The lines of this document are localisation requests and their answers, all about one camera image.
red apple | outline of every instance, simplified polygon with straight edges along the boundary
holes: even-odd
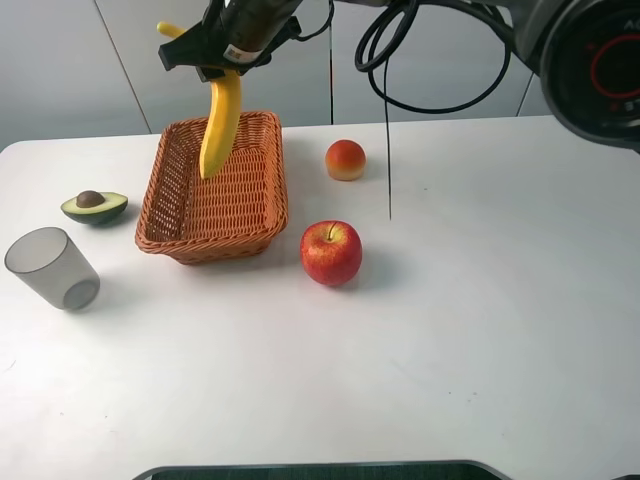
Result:
[[[304,271],[316,282],[337,286],[351,280],[362,262],[362,243],[355,229],[328,220],[311,225],[300,241]]]

wire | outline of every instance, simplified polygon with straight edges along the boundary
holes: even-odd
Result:
[[[384,77],[382,88],[384,88],[384,125],[387,131],[387,185],[389,187],[389,220],[391,220],[391,135],[389,135],[389,102],[387,102],[387,71],[389,70],[389,59],[384,62]]]
[[[484,92],[473,100],[448,108],[422,108],[408,105],[389,97],[386,93],[386,89],[383,92],[378,87],[373,71],[382,65],[382,63],[388,62],[389,57],[391,57],[391,55],[398,49],[411,28],[420,5],[446,7],[471,15],[491,28],[496,36],[498,36],[498,38],[504,43],[504,59],[498,76]],[[396,27],[396,31],[391,37],[391,40],[378,55],[375,55],[376,48],[385,30],[401,13],[404,14],[404,16]],[[365,62],[363,58],[369,43],[371,45],[367,53],[367,61]],[[504,17],[496,7],[464,3],[462,0],[395,0],[365,31],[356,48],[355,64],[359,71],[367,73],[371,88],[373,88],[376,95],[385,101],[385,107],[388,102],[410,112],[445,114],[464,110],[487,98],[498,87],[507,74],[509,63],[511,61],[511,53],[514,50],[513,31],[507,25]]]
[[[331,22],[333,21],[333,14],[335,12],[336,12],[336,7],[333,4],[333,0],[329,0],[329,16],[327,17],[327,20],[324,22],[324,25],[322,25],[318,30],[316,30],[312,34],[298,35],[297,37],[294,37],[294,40],[298,40],[299,42],[306,42],[311,40],[312,38],[317,37],[318,35],[323,34],[327,30],[327,28],[331,26]]]

white wall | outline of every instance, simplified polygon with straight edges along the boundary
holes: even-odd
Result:
[[[157,50],[165,39],[155,31],[160,20],[187,27],[199,21],[208,0],[96,2],[2,0],[0,149],[24,139],[160,132],[170,122],[208,113],[208,86],[193,68],[164,71]],[[382,101],[353,65],[357,41],[381,11],[336,4],[336,123],[383,120]],[[326,0],[304,0],[297,15],[305,33],[317,29],[327,12]],[[326,32],[283,46],[270,65],[243,78],[244,108],[273,110],[285,126],[330,123],[330,43]],[[427,106],[465,101],[493,80],[501,56],[501,44],[487,27],[458,12],[423,7],[391,60],[389,92]],[[448,117],[516,115],[529,76],[513,60],[491,97]],[[520,113],[548,113],[537,79]],[[391,108],[392,120],[424,118],[430,117]]]
[[[184,28],[202,19],[207,0],[98,0],[98,6],[154,132],[169,123],[208,115],[210,89],[194,68],[166,72],[158,47],[169,41],[156,32],[159,21]],[[303,30],[317,29],[328,14],[325,0],[305,0],[296,15]],[[290,41],[270,65],[242,79],[243,109],[272,110],[283,125],[330,123],[329,32],[306,43]]]
[[[2,0],[0,58],[0,150],[149,132],[91,0]]]
[[[336,123],[384,121],[382,100],[371,90],[367,75],[354,66],[356,45],[381,12],[377,8],[336,4],[332,38]],[[458,105],[473,99],[493,82],[502,58],[502,42],[487,26],[464,13],[422,6],[404,42],[391,57],[388,92],[413,105]],[[383,67],[377,70],[381,89],[382,71]],[[390,117],[425,120],[515,116],[530,76],[529,70],[513,57],[502,84],[474,107],[450,115],[425,116],[392,106]]]
[[[534,75],[531,79],[531,84],[527,89],[527,93],[522,103],[519,116],[533,116],[533,115],[551,115],[544,94],[542,93],[542,87],[540,86],[540,78]]]

red ring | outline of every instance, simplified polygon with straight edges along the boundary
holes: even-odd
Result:
[[[628,35],[620,35],[619,37],[616,37],[613,40],[610,40],[609,42],[605,43],[600,50],[598,50],[598,53],[596,53],[596,56],[593,57],[593,60],[591,61],[591,83],[593,83],[593,86],[595,87],[595,89],[605,97],[617,98],[619,100],[623,100],[625,98],[634,97],[640,94],[640,88],[628,93],[611,93],[608,90],[606,90],[602,85],[600,85],[600,82],[598,82],[598,79],[596,78],[596,66],[598,64],[598,61],[602,58],[602,55],[604,55],[605,52],[609,50],[611,47],[613,47],[614,45],[617,45],[618,43],[626,42],[627,40],[640,41],[640,34],[631,33]]]

woven basket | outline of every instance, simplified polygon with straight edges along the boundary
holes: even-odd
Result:
[[[264,251],[287,225],[282,127],[267,112],[240,116],[222,170],[202,180],[200,146],[206,118],[164,131],[136,229],[143,252],[185,265]]]

